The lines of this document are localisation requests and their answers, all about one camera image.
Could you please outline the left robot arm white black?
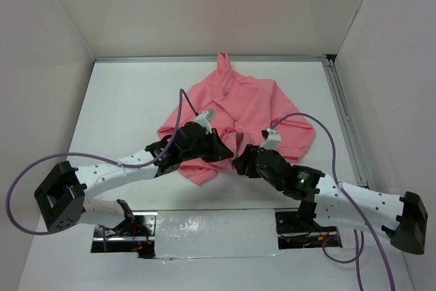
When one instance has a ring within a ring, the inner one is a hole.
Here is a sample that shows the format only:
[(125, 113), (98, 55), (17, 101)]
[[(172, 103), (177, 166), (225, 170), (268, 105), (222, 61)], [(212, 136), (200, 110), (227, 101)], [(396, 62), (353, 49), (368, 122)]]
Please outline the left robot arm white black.
[(175, 134), (114, 164), (74, 167), (69, 161), (60, 162), (37, 187), (34, 197), (50, 234), (76, 224), (91, 224), (125, 236), (134, 229), (132, 210), (121, 199), (100, 200), (102, 193), (169, 174), (193, 159), (219, 162), (233, 155), (215, 128), (207, 130), (189, 122)]

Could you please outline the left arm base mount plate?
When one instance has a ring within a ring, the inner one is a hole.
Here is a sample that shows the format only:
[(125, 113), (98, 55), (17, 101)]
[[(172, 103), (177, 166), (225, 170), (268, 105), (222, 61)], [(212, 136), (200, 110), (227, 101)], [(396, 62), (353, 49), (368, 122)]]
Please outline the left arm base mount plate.
[(92, 254), (132, 253), (138, 258), (155, 258), (157, 212), (137, 212), (126, 232), (96, 226), (91, 243)]

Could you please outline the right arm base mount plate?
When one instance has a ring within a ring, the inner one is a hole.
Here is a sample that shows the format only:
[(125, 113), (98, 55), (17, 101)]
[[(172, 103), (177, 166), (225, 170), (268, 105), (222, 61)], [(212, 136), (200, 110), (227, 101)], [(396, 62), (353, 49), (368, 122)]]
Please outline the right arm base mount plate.
[(296, 210), (275, 211), (275, 221), (278, 247), (281, 250), (341, 246), (335, 227), (304, 227), (297, 220)]

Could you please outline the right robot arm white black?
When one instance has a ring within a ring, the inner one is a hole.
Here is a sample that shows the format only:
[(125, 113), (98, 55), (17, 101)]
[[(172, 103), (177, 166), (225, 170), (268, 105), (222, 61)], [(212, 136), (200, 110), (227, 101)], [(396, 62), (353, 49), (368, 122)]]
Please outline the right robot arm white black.
[(337, 227), (374, 232), (405, 253), (424, 253), (429, 215), (416, 193), (385, 194), (336, 182), (320, 170), (288, 163), (276, 150), (251, 144), (233, 166), (239, 175), (264, 179), (300, 201), (297, 222), (305, 231)]

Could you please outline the pink zip jacket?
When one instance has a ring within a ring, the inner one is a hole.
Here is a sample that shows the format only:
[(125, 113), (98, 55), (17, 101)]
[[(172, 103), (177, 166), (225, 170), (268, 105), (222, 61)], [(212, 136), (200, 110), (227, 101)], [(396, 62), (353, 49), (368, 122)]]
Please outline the pink zip jacket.
[(212, 126), (236, 155), (249, 144), (262, 144), (262, 130), (269, 127), (281, 136), (277, 150), (289, 162), (299, 163), (315, 139), (315, 128), (275, 80), (239, 74), (226, 52), (218, 54), (216, 69), (192, 86), (188, 97), (194, 110), (215, 111)]

